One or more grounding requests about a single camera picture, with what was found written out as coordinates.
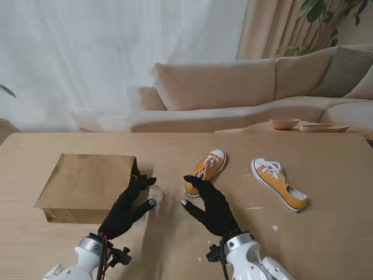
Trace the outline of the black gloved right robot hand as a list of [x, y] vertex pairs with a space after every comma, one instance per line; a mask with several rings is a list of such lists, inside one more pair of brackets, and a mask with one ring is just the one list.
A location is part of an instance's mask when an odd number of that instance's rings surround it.
[[228, 238], [241, 232], [225, 196], [208, 180], [204, 181], [192, 175], [184, 176], [199, 191], [205, 210], [195, 206], [188, 200], [182, 200], [181, 205], [197, 221], [215, 236]]

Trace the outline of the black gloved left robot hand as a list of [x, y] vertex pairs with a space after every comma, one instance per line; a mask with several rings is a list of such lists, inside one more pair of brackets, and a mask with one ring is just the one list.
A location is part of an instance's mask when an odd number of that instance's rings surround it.
[[107, 240], [115, 239], [127, 232], [143, 215], [156, 206], [155, 199], [149, 199], [140, 206], [132, 208], [141, 191], [145, 191], [156, 182], [155, 177], [131, 176], [127, 189], [117, 198], [104, 222], [98, 229], [99, 236]]

